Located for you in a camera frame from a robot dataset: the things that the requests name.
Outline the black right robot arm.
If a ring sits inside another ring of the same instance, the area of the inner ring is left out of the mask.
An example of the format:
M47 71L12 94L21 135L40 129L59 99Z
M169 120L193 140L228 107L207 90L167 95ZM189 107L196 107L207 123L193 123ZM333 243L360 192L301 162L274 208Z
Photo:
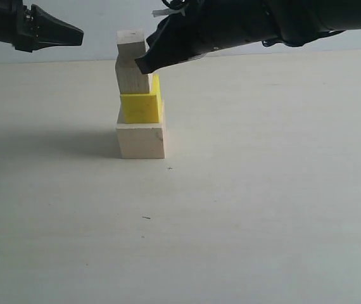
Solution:
M248 44L300 48L361 30L361 1L186 1L148 36L141 73Z

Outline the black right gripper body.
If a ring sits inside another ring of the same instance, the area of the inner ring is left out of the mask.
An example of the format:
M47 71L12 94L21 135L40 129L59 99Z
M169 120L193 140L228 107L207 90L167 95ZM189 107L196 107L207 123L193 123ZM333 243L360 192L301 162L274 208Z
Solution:
M182 60L281 36L268 1L189 1L182 17Z

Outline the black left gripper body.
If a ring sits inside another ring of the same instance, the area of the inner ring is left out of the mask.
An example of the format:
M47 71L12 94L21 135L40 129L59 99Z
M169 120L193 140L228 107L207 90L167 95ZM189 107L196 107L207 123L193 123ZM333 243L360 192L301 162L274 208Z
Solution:
M0 42L11 44L16 50L36 50L35 18L37 6L22 1L0 1Z

